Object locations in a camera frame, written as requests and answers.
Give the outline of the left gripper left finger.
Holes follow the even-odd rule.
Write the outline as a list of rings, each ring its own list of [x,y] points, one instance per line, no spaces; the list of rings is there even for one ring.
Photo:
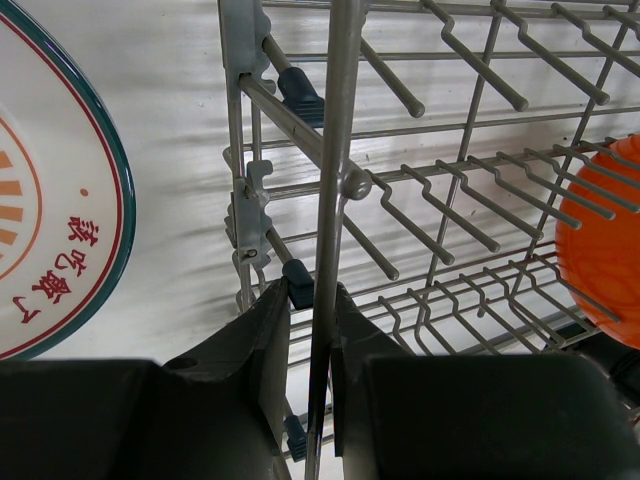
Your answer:
[[[290,313],[273,282],[165,364],[5,361],[5,479],[270,479],[283,435]]]

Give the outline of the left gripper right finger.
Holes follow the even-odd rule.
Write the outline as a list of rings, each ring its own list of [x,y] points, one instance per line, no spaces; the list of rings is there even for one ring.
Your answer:
[[[336,293],[334,448],[348,479],[635,479],[611,382],[567,354],[419,356]]]

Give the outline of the grey wire dish rack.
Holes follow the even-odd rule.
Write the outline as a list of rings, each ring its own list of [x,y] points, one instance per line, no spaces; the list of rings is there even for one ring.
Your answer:
[[[334,448],[336,293],[411,354],[567,354],[633,424],[638,353],[575,303],[556,223],[575,182],[639,215],[635,1],[222,1],[227,235],[253,306],[288,283],[287,479]]]

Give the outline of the white plate floral pattern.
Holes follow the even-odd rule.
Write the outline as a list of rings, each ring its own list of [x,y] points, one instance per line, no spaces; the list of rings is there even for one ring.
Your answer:
[[[38,356],[106,303],[136,227],[127,155],[83,71],[1,5],[1,355]]]

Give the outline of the orange plate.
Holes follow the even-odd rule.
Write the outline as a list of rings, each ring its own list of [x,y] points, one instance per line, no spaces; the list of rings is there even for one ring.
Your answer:
[[[556,252],[562,278],[586,317],[604,333],[639,347],[639,215],[572,182],[568,190],[615,213],[607,220],[564,198],[560,210],[582,223],[556,223]]]

